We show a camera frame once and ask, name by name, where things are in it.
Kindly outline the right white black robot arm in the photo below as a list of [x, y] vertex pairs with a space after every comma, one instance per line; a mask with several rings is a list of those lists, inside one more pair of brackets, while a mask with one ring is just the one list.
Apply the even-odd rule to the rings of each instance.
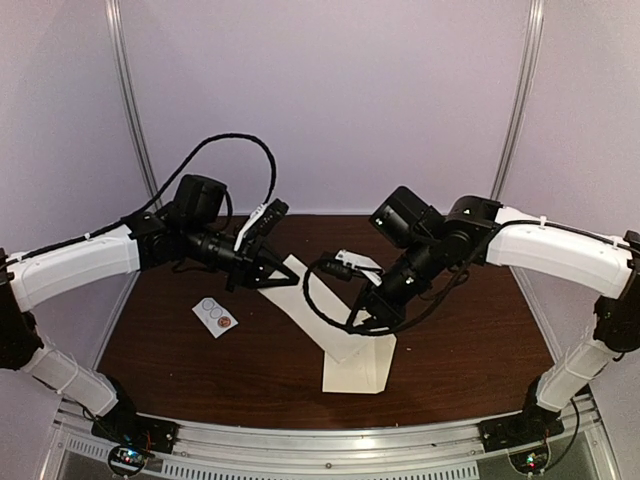
[[639, 348], [639, 235], [605, 236], [525, 214], [478, 196], [440, 213], [405, 186], [370, 216], [401, 256], [387, 270], [341, 251], [336, 260], [368, 280], [354, 312], [368, 318], [349, 332], [384, 335], [408, 329], [437, 308], [473, 264], [528, 269], [588, 287], [599, 295], [595, 327], [530, 386], [513, 419], [519, 440], [535, 440], [572, 397], [611, 361]]

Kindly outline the white letter paper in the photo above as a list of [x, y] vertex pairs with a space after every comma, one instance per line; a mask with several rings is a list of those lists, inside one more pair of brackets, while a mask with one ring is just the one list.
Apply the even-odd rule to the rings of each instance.
[[[260, 289], [259, 292], [289, 316], [332, 359], [342, 362], [375, 338], [348, 334], [324, 321], [304, 296], [303, 280], [308, 267], [292, 254], [284, 264], [300, 277], [299, 282], [294, 286]], [[315, 274], [308, 279], [308, 293], [317, 309], [329, 319], [340, 324], [347, 320], [350, 308]]]

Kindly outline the front aluminium rail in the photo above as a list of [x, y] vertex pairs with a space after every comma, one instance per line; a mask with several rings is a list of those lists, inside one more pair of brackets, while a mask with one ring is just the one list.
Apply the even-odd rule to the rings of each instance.
[[[154, 453], [131, 479], [621, 479], [591, 394], [562, 414], [565, 431], [547, 440], [550, 463], [540, 476], [511, 463], [536, 443], [489, 452], [479, 425], [490, 416], [419, 426], [355, 430], [254, 429], [171, 419], [172, 453]], [[123, 479], [107, 464], [114, 442], [92, 435], [79, 406], [63, 400], [36, 479]]]

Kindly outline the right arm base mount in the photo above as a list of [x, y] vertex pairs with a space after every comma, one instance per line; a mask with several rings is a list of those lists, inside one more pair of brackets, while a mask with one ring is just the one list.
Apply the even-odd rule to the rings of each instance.
[[529, 393], [519, 413], [483, 420], [478, 425], [486, 453], [508, 452], [511, 467], [527, 477], [544, 474], [552, 463], [549, 440], [564, 432], [559, 411], [538, 404]]

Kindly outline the left aluminium frame post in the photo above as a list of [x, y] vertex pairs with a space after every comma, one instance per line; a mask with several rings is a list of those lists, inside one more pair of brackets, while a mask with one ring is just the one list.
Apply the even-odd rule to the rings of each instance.
[[121, 92], [125, 120], [128, 125], [143, 185], [148, 197], [153, 198], [158, 193], [159, 187], [149, 158], [147, 143], [136, 101], [133, 77], [127, 54], [121, 2], [117, 0], [106, 0], [105, 11], [107, 29], [112, 45], [116, 76]]

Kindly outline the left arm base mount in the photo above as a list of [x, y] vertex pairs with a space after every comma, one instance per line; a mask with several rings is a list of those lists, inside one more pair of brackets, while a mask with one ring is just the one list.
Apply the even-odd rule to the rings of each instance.
[[84, 410], [92, 423], [93, 436], [114, 443], [107, 454], [107, 466], [117, 476], [129, 478], [141, 473], [157, 454], [171, 454], [179, 426], [168, 420], [139, 414], [100, 417]]

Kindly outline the sticker sheet with wax seal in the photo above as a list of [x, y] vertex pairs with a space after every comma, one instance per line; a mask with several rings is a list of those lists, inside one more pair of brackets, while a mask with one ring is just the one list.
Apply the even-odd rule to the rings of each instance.
[[203, 298], [192, 308], [192, 312], [214, 338], [219, 338], [238, 324], [236, 318], [211, 297]]

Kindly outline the aluminium frame post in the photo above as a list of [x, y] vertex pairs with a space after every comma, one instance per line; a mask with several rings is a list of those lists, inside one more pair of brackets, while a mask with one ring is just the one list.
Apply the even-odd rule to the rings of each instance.
[[514, 160], [527, 102], [536, 74], [544, 29], [544, 15], [545, 1], [531, 0], [513, 105], [490, 193], [490, 198], [493, 200], [501, 198]]
[[116, 76], [121, 92], [125, 120], [128, 125], [143, 185], [148, 197], [153, 198], [158, 193], [159, 187], [149, 158], [147, 143], [136, 101], [133, 77], [127, 54], [121, 2], [117, 0], [106, 0], [105, 11], [107, 29], [112, 45]]

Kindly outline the cream paper envelope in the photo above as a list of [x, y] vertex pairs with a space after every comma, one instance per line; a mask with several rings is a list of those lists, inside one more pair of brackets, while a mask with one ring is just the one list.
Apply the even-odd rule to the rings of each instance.
[[397, 338], [375, 337], [342, 362], [324, 355], [322, 392], [336, 394], [382, 393], [390, 375]]

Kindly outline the right aluminium frame post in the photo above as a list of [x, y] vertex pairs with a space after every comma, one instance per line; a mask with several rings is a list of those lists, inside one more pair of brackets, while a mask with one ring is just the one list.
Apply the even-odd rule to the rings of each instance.
[[531, 0], [513, 105], [490, 193], [490, 198], [493, 200], [501, 198], [514, 160], [527, 102], [536, 74], [544, 29], [544, 15], [545, 1]]

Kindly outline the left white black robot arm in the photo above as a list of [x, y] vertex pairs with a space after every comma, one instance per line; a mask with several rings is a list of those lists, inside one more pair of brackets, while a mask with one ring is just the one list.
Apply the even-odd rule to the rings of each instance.
[[1, 367], [23, 371], [84, 407], [123, 444], [137, 442], [144, 424], [113, 379], [80, 366], [40, 336], [33, 309], [60, 294], [120, 274], [168, 263], [196, 262], [223, 272], [226, 289], [294, 286], [299, 277], [270, 248], [267, 235], [288, 205], [260, 205], [236, 234], [213, 229], [226, 186], [201, 175], [184, 176], [172, 201], [158, 212], [142, 209], [103, 233], [43, 250], [1, 257]]

